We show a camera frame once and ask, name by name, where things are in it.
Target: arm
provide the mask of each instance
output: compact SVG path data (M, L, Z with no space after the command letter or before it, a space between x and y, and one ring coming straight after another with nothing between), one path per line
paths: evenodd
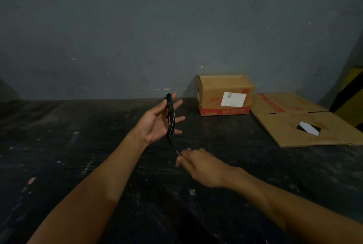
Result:
M179 100L174 108L181 104ZM29 244L98 241L144 149L166 134L166 105L164 100L143 115L116 150L50 212ZM175 122L184 119L175 118Z
M231 167L203 149L184 150L177 158L193 178L207 187L236 191L284 232L306 243L363 243L363 225L267 184Z

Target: black and white wire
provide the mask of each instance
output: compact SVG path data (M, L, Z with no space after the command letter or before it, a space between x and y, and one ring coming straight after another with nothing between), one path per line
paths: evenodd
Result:
M175 130L175 112L174 112L173 98L171 97L171 94L168 93L164 99L166 99L167 101L166 109L168 109L168 115L166 116L166 118L168 119L168 131L166 132L165 136L172 149L175 150L175 152L178 155L180 155L179 152L174 148L169 138L169 136L174 135L174 130Z

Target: white paper piece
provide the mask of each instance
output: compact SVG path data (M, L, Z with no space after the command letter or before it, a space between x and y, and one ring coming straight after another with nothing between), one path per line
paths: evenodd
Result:
M306 122L300 122L299 126L301 126L307 133L313 134L315 136L319 136L319 131L317 131L314 127Z
M224 92L221 106L242 107L246 94Z

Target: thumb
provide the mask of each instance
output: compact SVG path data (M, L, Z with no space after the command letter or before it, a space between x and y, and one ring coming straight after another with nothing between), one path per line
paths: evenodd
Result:
M194 166L187 158L179 156L176 161L179 162L191 175L193 175Z
M166 99L164 99L162 103L159 103L157 106L150 109L150 112L154 115L160 114L161 111L163 111L166 108L166 104L167 104Z

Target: flattened cardboard box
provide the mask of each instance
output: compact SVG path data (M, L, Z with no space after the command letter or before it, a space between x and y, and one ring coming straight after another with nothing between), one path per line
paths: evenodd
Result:
M363 145L363 133L294 93L256 94L251 111L280 147ZM299 130L300 122L320 128L319 136Z
M197 88L197 101L202 116L248 114L250 111L254 85L247 75L198 75ZM241 107L221 105L222 101L225 103L225 99L233 99L230 99L229 94L242 97L242 100L238 100L240 104L237 103Z

